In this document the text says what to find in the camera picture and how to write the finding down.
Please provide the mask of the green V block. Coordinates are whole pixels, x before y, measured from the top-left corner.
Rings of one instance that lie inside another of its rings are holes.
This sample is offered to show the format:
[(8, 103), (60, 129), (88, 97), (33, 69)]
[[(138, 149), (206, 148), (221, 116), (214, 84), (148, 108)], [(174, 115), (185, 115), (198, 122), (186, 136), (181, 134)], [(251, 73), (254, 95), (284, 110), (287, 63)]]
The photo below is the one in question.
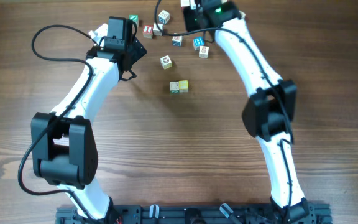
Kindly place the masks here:
[(181, 0), (180, 3), (182, 11), (184, 10), (184, 8), (190, 7), (190, 0)]

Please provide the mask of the brown circle block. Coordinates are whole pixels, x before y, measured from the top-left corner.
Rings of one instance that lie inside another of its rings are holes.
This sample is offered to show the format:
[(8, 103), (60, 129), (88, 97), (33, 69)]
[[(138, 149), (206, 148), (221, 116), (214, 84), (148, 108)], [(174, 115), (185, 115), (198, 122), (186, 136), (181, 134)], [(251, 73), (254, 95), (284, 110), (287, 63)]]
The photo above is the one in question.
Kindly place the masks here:
[(172, 61), (171, 61), (171, 59), (170, 59), (170, 57), (168, 55), (162, 57), (160, 59), (160, 63), (161, 63), (161, 65), (162, 65), (164, 70), (166, 70), (168, 68), (171, 68), (173, 66)]

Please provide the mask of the yellow animal block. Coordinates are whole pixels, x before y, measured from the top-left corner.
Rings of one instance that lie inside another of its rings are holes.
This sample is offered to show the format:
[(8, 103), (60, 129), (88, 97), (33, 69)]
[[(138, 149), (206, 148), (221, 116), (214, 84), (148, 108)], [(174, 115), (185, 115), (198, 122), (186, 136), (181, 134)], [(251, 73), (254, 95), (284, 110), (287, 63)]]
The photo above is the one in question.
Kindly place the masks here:
[(180, 93), (187, 93), (189, 90), (188, 80), (180, 80), (179, 84), (179, 92)]

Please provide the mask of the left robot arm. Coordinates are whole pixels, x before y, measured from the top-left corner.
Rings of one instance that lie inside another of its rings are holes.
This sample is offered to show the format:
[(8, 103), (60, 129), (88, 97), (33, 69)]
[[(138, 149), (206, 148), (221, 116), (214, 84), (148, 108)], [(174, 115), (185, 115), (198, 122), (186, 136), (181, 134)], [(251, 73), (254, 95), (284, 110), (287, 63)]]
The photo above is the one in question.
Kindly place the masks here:
[(34, 174), (67, 194), (72, 209), (59, 208), (57, 223), (124, 223), (126, 215), (103, 192), (95, 174), (98, 152), (92, 123), (108, 93), (146, 53), (136, 37), (137, 25), (122, 17), (90, 35), (83, 73), (65, 99), (49, 113), (37, 113), (31, 122), (32, 143), (25, 158)]

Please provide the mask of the blue L block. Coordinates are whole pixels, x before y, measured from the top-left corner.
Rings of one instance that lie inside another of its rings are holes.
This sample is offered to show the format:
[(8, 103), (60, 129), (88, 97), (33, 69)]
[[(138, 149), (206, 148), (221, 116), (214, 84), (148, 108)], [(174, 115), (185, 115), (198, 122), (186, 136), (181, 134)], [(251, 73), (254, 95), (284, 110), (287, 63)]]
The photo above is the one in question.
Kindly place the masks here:
[(183, 42), (183, 37), (182, 36), (173, 36), (173, 38), (172, 38), (172, 45), (173, 46), (181, 47), (182, 42)]

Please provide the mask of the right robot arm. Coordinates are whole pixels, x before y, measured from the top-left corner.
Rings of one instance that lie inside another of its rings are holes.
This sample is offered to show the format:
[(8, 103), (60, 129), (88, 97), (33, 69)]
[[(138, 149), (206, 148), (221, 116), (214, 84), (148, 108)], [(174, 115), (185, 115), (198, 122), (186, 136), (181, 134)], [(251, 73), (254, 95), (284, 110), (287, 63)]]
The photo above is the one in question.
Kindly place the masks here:
[(307, 199), (299, 185), (291, 154), (296, 85), (269, 65), (231, 1), (192, 1), (194, 22), (209, 30), (224, 50), (248, 94), (242, 120), (259, 142), (271, 182), (272, 220), (275, 223), (314, 223)]

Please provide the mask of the green Z block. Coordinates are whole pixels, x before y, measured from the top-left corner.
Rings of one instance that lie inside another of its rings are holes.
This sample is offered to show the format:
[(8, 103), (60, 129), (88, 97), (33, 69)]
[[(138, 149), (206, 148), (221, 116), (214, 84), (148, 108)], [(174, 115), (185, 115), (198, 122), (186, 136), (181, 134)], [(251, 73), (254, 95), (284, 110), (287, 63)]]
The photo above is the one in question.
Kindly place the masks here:
[(180, 92), (179, 82), (170, 82), (170, 93), (178, 94)]

